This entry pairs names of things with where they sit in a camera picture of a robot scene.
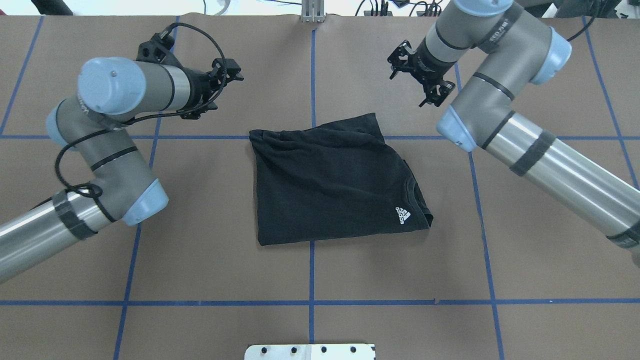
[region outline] black cloth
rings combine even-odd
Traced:
[[[249,140],[261,245],[431,226],[413,173],[373,113],[304,131],[251,130]]]

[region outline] white bracket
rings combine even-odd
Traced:
[[[324,0],[302,0],[302,22],[324,22]]]
[[[373,344],[252,345],[244,360],[376,360]]]

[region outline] blue cap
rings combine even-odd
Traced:
[[[168,203],[169,197],[166,196],[160,181],[156,179],[127,210],[122,220],[129,226],[139,224],[164,209]]]
[[[473,136],[471,136],[467,127],[462,123],[460,116],[451,105],[438,121],[436,128],[442,136],[451,140],[452,143],[466,152],[470,152],[477,147]]]
[[[119,115],[135,109],[147,90],[145,75],[127,58],[94,58],[82,66],[78,93],[98,113]]]
[[[571,56],[571,44],[566,41],[554,28],[551,28],[551,45],[545,62],[538,73],[531,79],[531,83],[540,85],[555,76],[564,67]]]
[[[489,17],[507,11],[513,0],[453,0],[453,3],[469,15]]]
[[[51,140],[55,141],[61,147],[65,147],[69,143],[62,137],[60,129],[58,129],[58,109],[60,108],[60,104],[62,104],[62,101],[60,101],[58,105],[56,105],[56,107],[51,110],[51,112],[47,116],[45,125],[47,126],[47,134],[49,134]],[[75,147],[71,147],[69,148],[69,150],[78,151],[78,149],[76,149]]]

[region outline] adidas logo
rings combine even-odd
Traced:
[[[406,219],[411,216],[411,213],[403,208],[396,208],[396,212],[398,213],[398,217],[400,218],[400,224],[404,224]]]

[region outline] robotic arm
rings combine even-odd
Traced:
[[[171,53],[173,23],[142,43],[136,61],[94,58],[83,65],[78,93],[61,101],[47,118],[49,136],[62,147],[56,175],[66,189],[46,203],[5,225],[0,225],[0,283],[31,268],[117,220],[136,225],[168,203],[153,174],[124,129],[154,117],[198,119],[217,106],[213,100],[227,83],[243,80],[233,59],[213,61],[201,72],[182,66]],[[148,111],[162,115],[134,116]],[[79,151],[93,171],[90,183],[71,186],[58,165],[66,150]]]
[[[631,251],[640,266],[640,192],[511,109],[528,83],[552,78],[571,45],[513,0],[453,0],[416,51],[407,40],[389,56],[393,78],[409,72],[426,102],[440,106],[454,88],[444,74],[471,47],[488,53],[438,122],[465,151],[482,149]]]

